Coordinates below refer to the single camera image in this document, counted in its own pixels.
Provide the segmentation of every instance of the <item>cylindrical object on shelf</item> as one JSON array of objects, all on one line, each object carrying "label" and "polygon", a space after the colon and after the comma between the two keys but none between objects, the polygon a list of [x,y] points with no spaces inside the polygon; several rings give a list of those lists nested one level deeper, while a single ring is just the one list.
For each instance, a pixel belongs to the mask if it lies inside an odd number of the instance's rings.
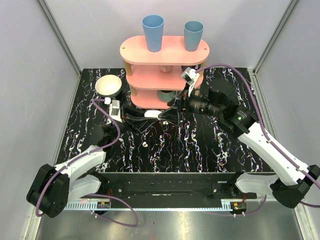
[{"label": "cylindrical object on shelf", "polygon": [[150,52],[161,50],[164,23],[164,19],[159,15],[149,15],[142,20],[146,45]]},{"label": "cylindrical object on shelf", "polygon": [[204,25],[199,21],[188,21],[184,25],[184,47],[189,52],[198,49]]},{"label": "cylindrical object on shelf", "polygon": [[176,91],[169,91],[169,90],[158,90],[157,94],[158,94],[158,98],[165,103],[169,102],[177,95]]},{"label": "cylindrical object on shelf", "polygon": [[159,70],[162,73],[170,73],[172,71],[173,66],[167,66],[167,65],[159,65]]}]

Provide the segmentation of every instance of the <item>white bowl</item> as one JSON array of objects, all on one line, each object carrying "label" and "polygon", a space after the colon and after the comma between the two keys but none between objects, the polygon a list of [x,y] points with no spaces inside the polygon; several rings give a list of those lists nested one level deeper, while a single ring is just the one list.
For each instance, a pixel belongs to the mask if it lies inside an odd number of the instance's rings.
[{"label": "white bowl", "polygon": [[116,75],[102,76],[95,83],[95,90],[103,97],[114,98],[121,91],[122,82]]}]

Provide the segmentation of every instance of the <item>gray wall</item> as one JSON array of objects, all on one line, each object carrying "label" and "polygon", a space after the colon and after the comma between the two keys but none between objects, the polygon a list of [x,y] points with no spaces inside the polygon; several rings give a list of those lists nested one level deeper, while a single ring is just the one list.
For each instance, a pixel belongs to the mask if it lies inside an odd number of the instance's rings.
[{"label": "gray wall", "polygon": [[77,75],[36,1],[0,0],[0,234],[22,239],[27,192],[52,163]]},{"label": "gray wall", "polygon": [[142,19],[164,18],[164,35],[203,22],[208,64],[253,68],[290,0],[46,0],[81,68],[123,68],[121,43],[143,35]]},{"label": "gray wall", "polygon": [[[258,73],[279,141],[320,166],[320,1],[302,0]],[[320,205],[320,190],[307,194]],[[320,236],[320,209],[311,209]]]}]

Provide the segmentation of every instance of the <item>cable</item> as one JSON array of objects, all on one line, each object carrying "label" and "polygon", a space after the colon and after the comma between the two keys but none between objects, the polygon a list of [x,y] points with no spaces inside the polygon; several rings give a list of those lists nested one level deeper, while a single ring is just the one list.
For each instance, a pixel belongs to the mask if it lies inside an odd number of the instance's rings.
[{"label": "cable", "polygon": [[101,195],[101,194],[95,194],[95,193],[88,194],[88,196],[99,197],[99,198],[114,199],[114,200],[116,200],[116,201],[119,201],[119,202],[123,203],[123,204],[126,205],[126,206],[131,210],[131,212],[133,213],[134,218],[135,218],[135,224],[127,224],[127,223],[119,222],[119,221],[113,220],[113,219],[111,219],[111,218],[109,218],[109,217],[98,215],[97,213],[95,214],[95,217],[98,217],[98,218],[101,218],[101,219],[104,219],[104,220],[108,220],[108,221],[111,221],[111,222],[113,222],[113,223],[115,223],[115,224],[119,224],[119,225],[122,225],[122,226],[125,226],[125,227],[131,227],[131,228],[136,228],[136,227],[138,227],[139,219],[138,219],[138,215],[137,215],[136,211],[135,211],[128,203],[126,203],[126,202],[123,201],[122,199],[117,198],[117,197],[115,197],[115,196]]},{"label": "cable", "polygon": [[[267,132],[266,132],[266,128],[265,128],[265,125],[264,125],[264,122],[263,122],[263,119],[262,119],[262,116],[261,116],[261,113],[260,113],[260,110],[259,110],[259,107],[256,103],[256,100],[254,98],[254,95],[251,91],[251,88],[249,86],[249,84],[247,83],[247,80],[245,79],[245,77],[237,70],[235,69],[233,66],[230,66],[228,64],[224,64],[224,63],[218,63],[218,64],[212,64],[212,65],[209,65],[209,66],[206,66],[206,67],[202,67],[198,70],[196,70],[195,72],[196,73],[199,73],[205,69],[208,69],[208,68],[213,68],[213,67],[225,67],[225,68],[229,68],[231,69],[232,71],[234,71],[236,74],[238,74],[238,76],[242,79],[246,89],[248,90],[249,92],[249,95],[250,95],[250,98],[253,102],[253,106],[254,106],[254,109],[255,109],[255,112],[258,116],[258,122],[260,124],[260,127],[261,127],[261,130],[262,130],[262,133],[264,135],[264,137],[270,142],[270,144],[282,155],[284,156],[297,170],[300,171],[300,166],[298,164],[296,164],[285,152],[283,152],[273,141],[271,141],[270,137],[268,136]],[[304,174],[306,177],[308,177],[316,186],[317,188],[320,190],[320,183],[318,183],[310,174],[308,174],[307,172],[305,172],[304,170],[301,170],[301,173]],[[306,205],[306,206],[309,206],[309,207],[313,207],[313,208],[320,208],[320,205],[313,205],[313,204],[309,204],[309,203],[305,203],[303,201],[300,202],[301,204],[303,205]]]},{"label": "cable", "polygon": [[247,194],[244,193],[244,194],[243,194],[243,200],[242,200],[242,202],[244,203],[246,200],[247,200]]},{"label": "cable", "polygon": [[[82,157],[85,157],[85,156],[87,156],[87,155],[89,155],[89,154],[92,154],[92,153],[95,153],[95,152],[97,152],[97,151],[99,151],[99,150],[101,150],[101,149],[108,148],[108,147],[112,146],[113,144],[115,144],[115,143],[119,140],[121,132],[120,132],[120,128],[119,128],[117,122],[116,122],[112,117],[110,117],[109,114],[108,114],[105,110],[103,110],[103,109],[97,104],[97,102],[104,102],[104,101],[105,101],[104,99],[92,99],[92,100],[91,100],[92,104],[93,104],[100,112],[102,112],[107,118],[109,118],[109,119],[111,120],[111,122],[115,125],[115,128],[116,128],[116,130],[117,130],[117,136],[116,136],[116,138],[115,138],[112,142],[110,142],[110,143],[108,143],[108,144],[106,144],[106,145],[104,145],[104,146],[98,147],[98,148],[96,148],[96,149],[94,149],[94,150],[92,150],[92,151],[90,151],[90,152],[85,152],[85,153],[83,153],[83,154],[81,154],[81,155],[78,155],[78,156],[75,157],[72,161],[69,162],[68,166],[70,166],[71,164],[73,164],[73,163],[76,162],[77,160],[81,159]],[[41,201],[42,201],[42,199],[44,198],[44,195],[45,195],[48,187],[49,187],[50,184],[56,179],[56,177],[57,177],[63,170],[65,170],[66,168],[67,168],[67,166],[63,166],[62,168],[60,168],[59,170],[57,170],[56,173],[53,174],[52,177],[49,179],[49,181],[45,184],[45,186],[44,186],[44,188],[43,188],[43,190],[42,190],[42,192],[41,192],[41,194],[40,194],[40,197],[39,197],[39,199],[38,199],[38,201],[37,201],[37,203],[36,203],[36,206],[35,206],[35,215],[36,215],[37,217],[42,217],[42,216],[44,215],[44,213],[39,213],[39,210],[40,210]],[[135,225],[128,225],[128,224],[125,225],[125,223],[117,222],[117,221],[112,220],[112,219],[107,218],[107,217],[102,217],[102,218],[104,218],[104,219],[106,219],[106,220],[109,220],[109,221],[112,221],[112,222],[114,222],[114,223],[123,225],[123,226],[127,226],[127,227],[136,227],[136,225],[138,225],[138,217],[137,217],[137,214],[136,214],[136,212],[132,209],[132,207],[129,206],[129,204],[127,204],[125,201],[123,201],[123,200],[121,200],[121,199],[119,199],[119,198],[117,198],[117,197],[114,197],[114,196],[105,196],[105,197],[110,198],[110,199],[118,200],[118,201],[122,202],[123,204],[125,204],[128,208],[130,208],[130,210],[133,211],[134,216],[136,217],[137,223],[136,223]]]},{"label": "cable", "polygon": [[200,88],[194,88],[192,91],[191,91],[191,94],[194,93],[195,91],[199,91],[199,92],[202,92],[202,96],[205,97],[205,93],[202,89]]},{"label": "cable", "polygon": [[[261,203],[261,205],[254,211],[252,212],[249,212],[249,213],[246,213],[245,215],[236,215],[236,216],[239,216],[239,217],[244,217],[244,216],[251,216],[253,214],[256,214],[257,212],[259,212],[262,207],[265,205],[267,201],[267,195],[264,196],[264,199],[263,199],[263,202]],[[234,217],[234,215],[230,215],[230,214],[219,214],[219,213],[215,213],[215,212],[207,212],[208,214],[211,214],[211,215],[215,215],[215,216],[220,216],[220,217]]]}]

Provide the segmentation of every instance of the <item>shelf tier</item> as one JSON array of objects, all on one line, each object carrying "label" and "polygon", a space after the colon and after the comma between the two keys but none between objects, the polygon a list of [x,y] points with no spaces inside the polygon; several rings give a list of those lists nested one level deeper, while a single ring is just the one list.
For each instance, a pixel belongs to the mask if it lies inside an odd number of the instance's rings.
[{"label": "shelf tier", "polygon": [[[155,65],[134,65],[132,75],[126,76],[127,82],[136,89],[145,90],[172,90],[181,91],[186,82],[181,77],[181,66],[173,66],[171,72],[163,73]],[[195,88],[203,82],[204,76],[200,76]]]},{"label": "shelf tier", "polygon": [[128,38],[120,46],[123,60],[134,65],[193,66],[203,63],[209,52],[210,48],[203,40],[196,51],[187,51],[184,36],[163,36],[158,52],[148,50],[144,35]]},{"label": "shelf tier", "polygon": [[168,109],[166,102],[158,98],[157,90],[137,89],[136,95],[131,94],[131,101],[141,109]]}]

